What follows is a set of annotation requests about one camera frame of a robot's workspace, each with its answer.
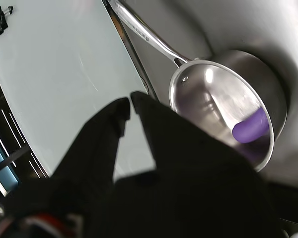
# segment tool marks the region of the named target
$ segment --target saucepan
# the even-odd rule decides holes
[[[110,5],[130,29],[178,67],[170,82],[171,108],[244,155],[256,171],[263,169],[287,116],[285,95],[275,73],[259,58],[237,50],[209,60],[189,60],[127,4],[110,0]]]

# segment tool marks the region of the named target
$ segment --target metal surface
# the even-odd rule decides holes
[[[298,187],[298,0],[126,2],[164,40],[191,59],[239,49],[259,57],[279,74],[285,84],[288,117],[272,159],[261,174]],[[127,32],[158,98],[168,105],[175,66]]]
[[[161,38],[148,25],[146,25],[146,23],[144,23],[140,17],[138,17],[137,14],[132,11],[132,9],[129,9],[127,5],[123,4],[119,0],[110,0],[109,2],[118,17],[131,30],[133,30],[133,32],[167,56],[178,67],[180,67],[182,63],[186,63],[188,61],[184,56],[181,56],[166,42],[161,40]]]
[[[111,6],[130,29],[179,67],[170,83],[171,108],[240,151],[257,171],[262,170],[271,158],[274,141],[284,127],[287,114],[284,93],[269,67],[242,51],[213,56],[212,60],[219,63],[207,60],[188,63],[126,4],[115,0]],[[268,118],[270,133],[250,144],[237,142],[232,135],[233,127],[260,107]]]

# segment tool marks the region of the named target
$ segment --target white countertop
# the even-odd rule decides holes
[[[0,35],[0,85],[51,175],[91,116],[145,88],[101,0],[0,0],[3,9],[10,5],[9,27]],[[132,113],[115,175],[152,167],[140,120]]]

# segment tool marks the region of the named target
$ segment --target purple object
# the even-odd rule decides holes
[[[260,108],[248,119],[236,124],[232,133],[238,142],[248,143],[258,139],[267,131],[269,131],[269,123],[263,108]]]

